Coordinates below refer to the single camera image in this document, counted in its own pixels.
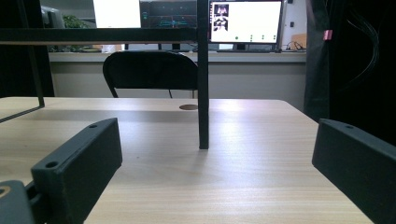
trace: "monitor screen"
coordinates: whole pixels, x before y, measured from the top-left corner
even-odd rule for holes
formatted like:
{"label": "monitor screen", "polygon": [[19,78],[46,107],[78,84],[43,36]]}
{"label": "monitor screen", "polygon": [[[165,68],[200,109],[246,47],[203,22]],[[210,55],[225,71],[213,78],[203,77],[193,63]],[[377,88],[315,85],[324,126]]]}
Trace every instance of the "monitor screen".
{"label": "monitor screen", "polygon": [[93,0],[97,28],[140,28],[139,0]]}
{"label": "monitor screen", "polygon": [[192,28],[197,26],[196,0],[140,1],[142,28]]}
{"label": "monitor screen", "polygon": [[212,0],[209,42],[277,45],[282,0]]}

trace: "black 3d-printed bracket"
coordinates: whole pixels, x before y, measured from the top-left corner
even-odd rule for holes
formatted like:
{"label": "black 3d-printed bracket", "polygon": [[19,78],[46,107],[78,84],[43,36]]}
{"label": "black 3d-printed bracket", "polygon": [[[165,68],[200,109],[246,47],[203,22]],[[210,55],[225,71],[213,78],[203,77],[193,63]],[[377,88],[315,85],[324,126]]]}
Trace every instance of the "black 3d-printed bracket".
{"label": "black 3d-printed bracket", "polygon": [[396,223],[396,147],[322,119],[312,163],[374,223]]}
{"label": "black 3d-printed bracket", "polygon": [[83,223],[121,163],[117,119],[96,122],[36,164],[26,187],[0,183],[0,223]]}

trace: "black metal frame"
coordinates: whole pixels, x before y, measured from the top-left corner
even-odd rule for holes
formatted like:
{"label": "black metal frame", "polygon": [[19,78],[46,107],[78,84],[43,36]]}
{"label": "black metal frame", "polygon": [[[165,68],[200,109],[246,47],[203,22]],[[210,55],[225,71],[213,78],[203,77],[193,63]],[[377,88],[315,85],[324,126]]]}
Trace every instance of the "black metal frame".
{"label": "black metal frame", "polygon": [[23,0],[18,0],[24,28],[0,29],[0,45],[30,46],[30,59],[35,74],[35,88],[39,107],[18,115],[0,119],[8,120],[44,107],[42,89],[36,69],[33,46],[78,44],[128,44],[128,43],[198,43],[198,106],[200,149],[209,148],[209,93],[208,93],[208,1],[197,0],[197,28],[180,29],[37,29],[29,28]]}

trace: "chair backrest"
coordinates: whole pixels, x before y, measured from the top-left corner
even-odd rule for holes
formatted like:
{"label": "chair backrest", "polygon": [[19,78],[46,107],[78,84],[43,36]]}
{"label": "chair backrest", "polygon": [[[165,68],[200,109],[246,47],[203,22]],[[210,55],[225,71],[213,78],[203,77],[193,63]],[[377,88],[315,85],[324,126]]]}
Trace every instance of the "chair backrest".
{"label": "chair backrest", "polygon": [[112,53],[105,59],[103,74],[114,97],[118,97],[115,89],[198,89],[197,64],[164,50]]}

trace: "desk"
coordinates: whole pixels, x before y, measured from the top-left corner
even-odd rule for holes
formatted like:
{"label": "desk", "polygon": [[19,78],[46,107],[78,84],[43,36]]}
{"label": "desk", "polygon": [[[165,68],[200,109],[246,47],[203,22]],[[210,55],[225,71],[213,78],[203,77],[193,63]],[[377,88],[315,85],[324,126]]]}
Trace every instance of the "desk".
{"label": "desk", "polygon": [[[5,107],[35,98],[0,99]],[[0,123],[0,181],[89,124],[117,117],[123,164],[86,223],[370,223],[311,164],[318,125],[277,100],[210,100],[210,149],[198,149],[193,99],[46,98]]]}

